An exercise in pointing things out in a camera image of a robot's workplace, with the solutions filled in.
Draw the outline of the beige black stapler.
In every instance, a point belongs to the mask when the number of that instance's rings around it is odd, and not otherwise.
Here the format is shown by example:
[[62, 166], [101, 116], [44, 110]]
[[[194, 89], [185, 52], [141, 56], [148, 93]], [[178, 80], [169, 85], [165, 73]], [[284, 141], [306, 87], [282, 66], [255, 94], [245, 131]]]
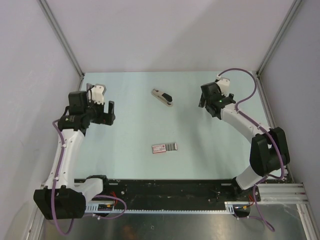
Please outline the beige black stapler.
[[168, 93], [162, 92], [162, 91], [154, 88], [151, 91], [151, 94], [155, 98], [157, 98], [159, 101], [161, 101], [163, 104], [165, 104], [167, 107], [172, 107], [173, 106], [173, 98]]

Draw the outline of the red white staple box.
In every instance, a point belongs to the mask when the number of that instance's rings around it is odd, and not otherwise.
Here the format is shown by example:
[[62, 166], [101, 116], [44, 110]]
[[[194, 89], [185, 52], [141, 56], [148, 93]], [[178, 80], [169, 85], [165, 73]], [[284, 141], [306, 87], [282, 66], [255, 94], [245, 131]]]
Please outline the red white staple box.
[[171, 152], [171, 151], [177, 151], [178, 144], [176, 142], [158, 144], [158, 145], [153, 145], [151, 147], [151, 149], [152, 149], [153, 154], [160, 154], [160, 153], [166, 153], [166, 152]]

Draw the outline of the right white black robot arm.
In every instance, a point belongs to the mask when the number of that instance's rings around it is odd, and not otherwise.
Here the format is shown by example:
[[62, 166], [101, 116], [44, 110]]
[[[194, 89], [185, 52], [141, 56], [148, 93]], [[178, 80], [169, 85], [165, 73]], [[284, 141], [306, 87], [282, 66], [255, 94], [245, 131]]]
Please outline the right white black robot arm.
[[250, 146], [249, 166], [231, 182], [230, 194], [242, 201], [255, 184], [267, 177], [277, 178], [272, 172], [281, 170], [284, 177], [284, 167], [290, 163], [290, 154], [285, 131], [271, 128], [256, 122], [238, 109], [233, 94], [228, 94], [230, 82], [222, 80], [204, 84], [200, 87], [199, 107], [205, 108], [213, 117], [231, 125], [242, 134]]

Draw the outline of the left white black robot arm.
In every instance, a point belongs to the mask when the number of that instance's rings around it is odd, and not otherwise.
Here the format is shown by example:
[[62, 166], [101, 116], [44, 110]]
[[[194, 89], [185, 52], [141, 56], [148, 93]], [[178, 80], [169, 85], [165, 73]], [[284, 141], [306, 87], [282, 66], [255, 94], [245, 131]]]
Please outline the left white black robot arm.
[[91, 175], [75, 185], [75, 165], [90, 124], [111, 126], [115, 120], [114, 102], [107, 103], [106, 87], [96, 84], [87, 90], [68, 94], [68, 106], [53, 126], [58, 133], [54, 162], [42, 189], [35, 190], [34, 202], [47, 220], [80, 219], [95, 196], [105, 200], [111, 188], [105, 175]]

